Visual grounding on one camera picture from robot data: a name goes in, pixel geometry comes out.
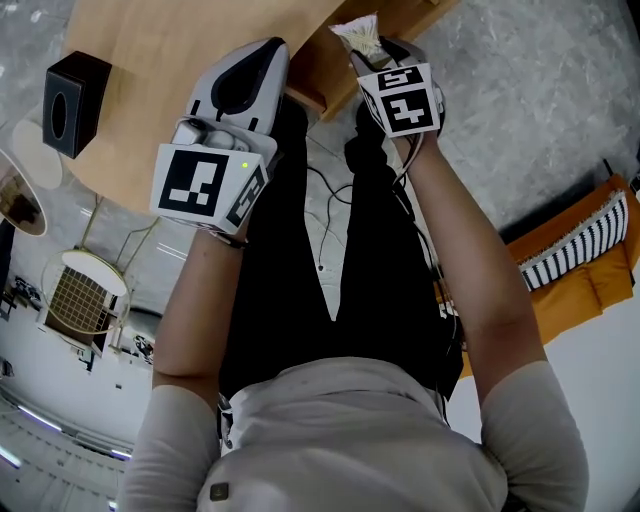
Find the black tissue box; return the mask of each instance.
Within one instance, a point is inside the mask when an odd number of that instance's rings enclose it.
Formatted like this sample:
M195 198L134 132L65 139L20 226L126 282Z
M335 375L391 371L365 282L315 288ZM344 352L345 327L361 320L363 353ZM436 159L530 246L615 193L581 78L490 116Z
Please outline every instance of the black tissue box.
M47 70L42 141L75 158L98 131L111 64L73 52Z

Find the black cable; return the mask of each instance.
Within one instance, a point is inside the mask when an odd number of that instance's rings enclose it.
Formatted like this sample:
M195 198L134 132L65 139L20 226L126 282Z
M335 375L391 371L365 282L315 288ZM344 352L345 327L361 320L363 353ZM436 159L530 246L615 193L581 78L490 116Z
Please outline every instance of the black cable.
M338 196L338 194L344 189L353 187L353 185L351 183L347 183L346 185L342 185L339 189L333 190L333 188L331 188L331 185L329 185L327 178L325 178L324 174L322 174L318 169L311 167L310 165L307 165L307 169L315 172L318 176L320 176L322 178L322 181L324 181L324 184L326 185L326 187L329 189L329 192L331 192L331 195L327 200L327 225L325 226L324 235L322 235L322 241L320 242L320 251L318 252L318 270L322 272L322 270L324 270L324 267L321 264L322 250L324 249L324 242L327 239L327 235L329 234L329 228L331 227L331 200L335 197L341 203L351 205L351 201L346 201L344 199L341 199L340 196Z
M329 182L327 181L327 178L324 177L324 174L322 174L318 169L316 169L315 167L311 167L310 165L307 164L307 169L309 169L310 171L315 172L318 176L320 176L322 178L322 181L324 181L324 184L327 186L327 188L329 189L329 192L331 192L331 196L335 197L338 201L340 201L341 203L344 204L351 204L351 201L345 201L344 199L340 199L338 197L338 192L340 192L341 190L350 187L351 183L349 183L348 185L344 185L343 187L339 188L338 190L333 190L331 188L331 185L329 185Z

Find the black and white striped cloth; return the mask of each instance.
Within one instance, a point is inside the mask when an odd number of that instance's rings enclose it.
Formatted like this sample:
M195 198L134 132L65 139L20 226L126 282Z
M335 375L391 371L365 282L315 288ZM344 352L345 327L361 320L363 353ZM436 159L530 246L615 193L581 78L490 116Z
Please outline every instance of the black and white striped cloth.
M615 192L605 205L552 247L520 265L529 291L559 279L578 265L601 256L624 240L629 209L623 191Z

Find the orange cushion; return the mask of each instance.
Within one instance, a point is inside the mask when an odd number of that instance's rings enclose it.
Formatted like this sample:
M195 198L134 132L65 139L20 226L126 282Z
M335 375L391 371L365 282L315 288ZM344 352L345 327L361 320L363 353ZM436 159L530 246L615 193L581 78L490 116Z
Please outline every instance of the orange cushion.
M629 227L627 236L624 238L624 248L627 253L629 268L634 268L640 258L640 203L626 181L619 174L615 174L609 183L615 189L624 190L627 196L627 206L629 208Z
M510 243L508 249L513 259L516 263L522 263L551 247L600 209L616 188L611 180L607 181L561 214Z
M550 285L534 290L531 300L542 343L549 343L561 332L602 314L585 265Z
M623 244L615 245L587 263L585 268L603 310L633 297L629 263Z

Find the forearm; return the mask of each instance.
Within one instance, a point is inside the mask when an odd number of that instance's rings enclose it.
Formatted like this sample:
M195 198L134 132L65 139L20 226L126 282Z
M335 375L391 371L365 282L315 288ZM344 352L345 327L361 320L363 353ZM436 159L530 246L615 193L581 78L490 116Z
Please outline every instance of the forearm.
M517 266L446 159L421 153L409 176L465 330L532 314Z
M409 172L460 315L480 401L504 377L544 360L529 292L493 225L434 143Z
M216 378L222 364L242 251L204 231L193 239L156 340L154 370L170 377Z

